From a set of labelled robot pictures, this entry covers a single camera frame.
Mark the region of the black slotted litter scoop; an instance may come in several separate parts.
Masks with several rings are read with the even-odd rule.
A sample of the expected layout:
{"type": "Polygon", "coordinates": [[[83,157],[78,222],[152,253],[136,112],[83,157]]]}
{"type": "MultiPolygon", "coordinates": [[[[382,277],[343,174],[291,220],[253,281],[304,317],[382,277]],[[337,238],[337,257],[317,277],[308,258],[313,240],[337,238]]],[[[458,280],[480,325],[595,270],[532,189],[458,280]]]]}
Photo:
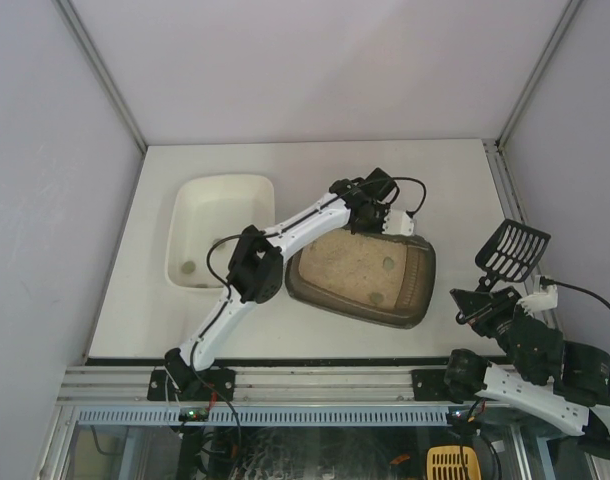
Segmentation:
{"type": "Polygon", "coordinates": [[[551,235],[505,219],[475,256],[484,273],[476,292],[490,292],[499,282],[523,283],[540,262],[551,235]]]}

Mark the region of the white plastic waste tray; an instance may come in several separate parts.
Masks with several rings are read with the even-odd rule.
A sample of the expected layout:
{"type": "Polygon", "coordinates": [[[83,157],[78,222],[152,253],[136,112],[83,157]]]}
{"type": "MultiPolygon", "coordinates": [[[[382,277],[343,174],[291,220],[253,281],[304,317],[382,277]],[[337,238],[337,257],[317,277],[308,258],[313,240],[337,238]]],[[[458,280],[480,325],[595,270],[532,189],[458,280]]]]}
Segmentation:
{"type": "Polygon", "coordinates": [[[178,191],[169,228],[165,270],[181,289],[206,291],[221,286],[235,240],[213,246],[217,239],[236,236],[247,226],[275,224],[274,187],[260,175],[228,174],[193,179],[178,191]],[[195,270],[184,274],[191,261],[195,270]]]}

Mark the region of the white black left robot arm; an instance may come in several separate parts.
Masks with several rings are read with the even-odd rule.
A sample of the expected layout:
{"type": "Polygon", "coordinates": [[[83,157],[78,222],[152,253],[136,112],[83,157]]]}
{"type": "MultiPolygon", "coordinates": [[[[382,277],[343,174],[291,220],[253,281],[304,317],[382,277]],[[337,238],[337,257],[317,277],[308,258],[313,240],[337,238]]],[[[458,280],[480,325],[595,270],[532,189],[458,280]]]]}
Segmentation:
{"type": "Polygon", "coordinates": [[[337,229],[352,234],[380,233],[400,188],[380,168],[365,179],[335,181],[319,200],[272,227],[246,227],[223,241],[236,245],[227,275],[215,278],[222,293],[198,329],[166,352],[164,368],[174,386],[187,390],[214,362],[219,345],[249,311],[270,301],[282,288],[284,269],[299,251],[337,229]]]}

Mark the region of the aluminium front frame rail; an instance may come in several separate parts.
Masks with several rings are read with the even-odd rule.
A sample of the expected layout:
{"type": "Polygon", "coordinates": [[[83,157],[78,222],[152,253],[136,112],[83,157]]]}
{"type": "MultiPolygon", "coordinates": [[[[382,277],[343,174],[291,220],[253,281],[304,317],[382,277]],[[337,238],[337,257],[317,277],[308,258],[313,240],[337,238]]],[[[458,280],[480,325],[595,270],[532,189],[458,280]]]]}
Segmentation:
{"type": "MultiPolygon", "coordinates": [[[[229,367],[236,372],[237,405],[396,404],[416,401],[411,371],[432,366],[229,367]]],[[[149,378],[161,367],[71,367],[57,401],[80,405],[138,405],[147,400],[149,378]]]]}

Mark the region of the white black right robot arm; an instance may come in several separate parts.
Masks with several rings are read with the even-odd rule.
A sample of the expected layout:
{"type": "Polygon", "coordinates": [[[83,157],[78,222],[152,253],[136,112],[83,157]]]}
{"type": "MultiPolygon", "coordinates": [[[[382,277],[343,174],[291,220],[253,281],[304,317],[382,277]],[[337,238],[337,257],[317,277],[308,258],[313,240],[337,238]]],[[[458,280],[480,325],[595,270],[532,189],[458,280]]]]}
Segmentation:
{"type": "Polygon", "coordinates": [[[476,396],[505,402],[576,438],[582,451],[610,460],[610,355],[566,340],[535,316],[557,307],[561,286],[542,278],[526,297],[512,287],[451,290],[458,323],[495,340],[514,370],[456,349],[444,382],[458,400],[476,396]]]}

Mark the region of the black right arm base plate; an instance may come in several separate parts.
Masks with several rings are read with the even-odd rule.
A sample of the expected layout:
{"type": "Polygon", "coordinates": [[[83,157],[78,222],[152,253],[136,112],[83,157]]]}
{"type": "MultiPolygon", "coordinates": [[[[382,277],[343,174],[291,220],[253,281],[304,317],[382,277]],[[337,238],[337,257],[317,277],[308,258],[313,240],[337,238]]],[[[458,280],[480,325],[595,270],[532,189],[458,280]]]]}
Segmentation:
{"type": "Polygon", "coordinates": [[[445,369],[423,368],[411,371],[412,388],[416,401],[463,403],[475,400],[472,393],[452,389],[445,383],[445,369]]]}

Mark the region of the yellow slotted litter scoop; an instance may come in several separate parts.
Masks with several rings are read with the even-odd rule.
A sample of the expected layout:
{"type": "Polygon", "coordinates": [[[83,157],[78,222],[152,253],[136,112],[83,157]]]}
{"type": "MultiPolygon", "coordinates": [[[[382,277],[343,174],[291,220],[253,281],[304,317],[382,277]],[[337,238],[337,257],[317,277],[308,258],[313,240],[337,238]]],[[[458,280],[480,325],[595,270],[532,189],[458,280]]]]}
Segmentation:
{"type": "Polygon", "coordinates": [[[427,451],[426,478],[429,480],[481,480],[475,450],[459,445],[435,446],[427,451]]]}

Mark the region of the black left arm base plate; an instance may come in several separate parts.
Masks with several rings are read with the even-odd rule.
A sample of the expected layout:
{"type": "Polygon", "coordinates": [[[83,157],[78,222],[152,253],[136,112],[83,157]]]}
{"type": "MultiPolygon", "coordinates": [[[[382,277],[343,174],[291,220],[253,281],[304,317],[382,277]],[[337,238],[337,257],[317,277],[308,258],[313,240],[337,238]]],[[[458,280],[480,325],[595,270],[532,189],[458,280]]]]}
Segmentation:
{"type": "Polygon", "coordinates": [[[181,380],[174,380],[165,369],[152,371],[147,390],[147,400],[162,402],[208,401],[219,395],[231,401],[234,395],[236,372],[231,369],[216,369],[190,373],[181,380]]]}

